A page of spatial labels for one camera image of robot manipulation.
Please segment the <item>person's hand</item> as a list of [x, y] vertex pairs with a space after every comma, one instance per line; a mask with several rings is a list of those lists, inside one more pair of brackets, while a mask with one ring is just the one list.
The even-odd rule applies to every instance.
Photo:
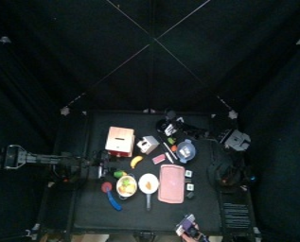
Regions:
[[199, 230], [199, 225], [196, 223], [191, 226], [189, 231], [181, 235], [181, 238], [183, 242], [208, 242], [207, 236]]

